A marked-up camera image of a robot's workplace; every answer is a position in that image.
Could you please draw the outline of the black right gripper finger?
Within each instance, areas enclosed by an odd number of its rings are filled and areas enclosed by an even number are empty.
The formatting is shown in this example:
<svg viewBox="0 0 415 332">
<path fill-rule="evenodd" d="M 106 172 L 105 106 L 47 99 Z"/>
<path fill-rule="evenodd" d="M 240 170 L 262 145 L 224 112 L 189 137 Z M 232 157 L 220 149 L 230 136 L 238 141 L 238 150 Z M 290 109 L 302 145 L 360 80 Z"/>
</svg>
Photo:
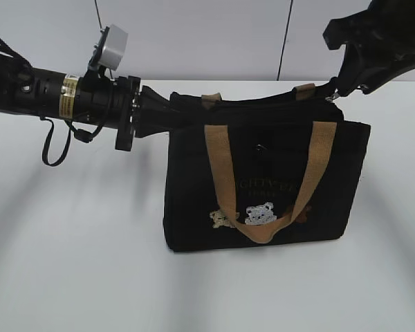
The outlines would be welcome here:
<svg viewBox="0 0 415 332">
<path fill-rule="evenodd" d="M 395 57 L 375 64 L 367 69 L 360 83 L 360 90 L 368 95 L 389 81 L 415 69 L 415 54 Z"/>
<path fill-rule="evenodd" d="M 374 72 L 373 58 L 358 46 L 346 46 L 344 58 L 336 80 L 337 92 L 347 97 L 356 89 L 365 90 Z"/>
</svg>

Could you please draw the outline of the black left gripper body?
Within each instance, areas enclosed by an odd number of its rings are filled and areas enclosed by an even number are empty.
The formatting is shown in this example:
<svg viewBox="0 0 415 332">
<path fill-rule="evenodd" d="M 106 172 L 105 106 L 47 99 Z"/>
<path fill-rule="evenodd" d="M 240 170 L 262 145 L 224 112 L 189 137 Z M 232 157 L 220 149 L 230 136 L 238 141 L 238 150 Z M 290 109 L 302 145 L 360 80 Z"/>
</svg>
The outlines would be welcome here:
<svg viewBox="0 0 415 332">
<path fill-rule="evenodd" d="M 117 80 L 114 94 L 114 109 L 118 110 L 115 149 L 131 151 L 134 138 L 144 138 L 147 130 L 141 123 L 140 78 L 122 77 Z"/>
</svg>

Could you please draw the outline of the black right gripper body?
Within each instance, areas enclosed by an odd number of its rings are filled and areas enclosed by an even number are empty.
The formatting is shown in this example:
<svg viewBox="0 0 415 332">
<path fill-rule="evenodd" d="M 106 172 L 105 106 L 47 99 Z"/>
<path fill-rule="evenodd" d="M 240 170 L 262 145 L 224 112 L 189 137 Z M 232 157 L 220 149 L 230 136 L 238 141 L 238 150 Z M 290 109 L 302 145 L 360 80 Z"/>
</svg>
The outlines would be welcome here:
<svg viewBox="0 0 415 332">
<path fill-rule="evenodd" d="M 371 1 L 365 10 L 331 19 L 323 38 L 330 50 L 344 46 L 346 61 L 415 58 L 415 1 Z"/>
</svg>

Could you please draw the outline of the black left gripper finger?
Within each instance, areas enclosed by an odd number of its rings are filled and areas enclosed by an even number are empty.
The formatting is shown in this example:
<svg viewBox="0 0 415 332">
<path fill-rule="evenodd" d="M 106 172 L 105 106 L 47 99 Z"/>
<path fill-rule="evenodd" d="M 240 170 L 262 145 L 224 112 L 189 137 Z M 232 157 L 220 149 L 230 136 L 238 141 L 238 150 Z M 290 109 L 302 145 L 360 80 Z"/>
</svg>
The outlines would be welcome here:
<svg viewBox="0 0 415 332">
<path fill-rule="evenodd" d="M 144 138 L 155 133 L 170 131 L 175 127 L 174 112 L 166 107 L 141 107 L 134 112 L 135 138 Z"/>
<path fill-rule="evenodd" d="M 180 116 L 183 113 L 172 108 L 168 99 L 149 86 L 143 85 L 140 92 L 140 114 L 141 116 Z"/>
</svg>

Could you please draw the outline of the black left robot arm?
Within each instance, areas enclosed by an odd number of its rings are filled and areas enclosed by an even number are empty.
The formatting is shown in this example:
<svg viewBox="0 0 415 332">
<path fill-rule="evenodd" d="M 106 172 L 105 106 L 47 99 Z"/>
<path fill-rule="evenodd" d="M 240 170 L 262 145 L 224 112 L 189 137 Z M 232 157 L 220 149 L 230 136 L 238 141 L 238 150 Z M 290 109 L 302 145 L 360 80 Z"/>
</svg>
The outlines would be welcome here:
<svg viewBox="0 0 415 332">
<path fill-rule="evenodd" d="M 0 112 L 62 120 L 82 142 L 92 141 L 95 133 L 74 127 L 76 122 L 115 129 L 115 148 L 121 151 L 131 151 L 134 138 L 187 124 L 181 111 L 138 77 L 110 80 L 94 72 L 74 77 L 24 70 L 17 59 L 0 54 Z"/>
</svg>

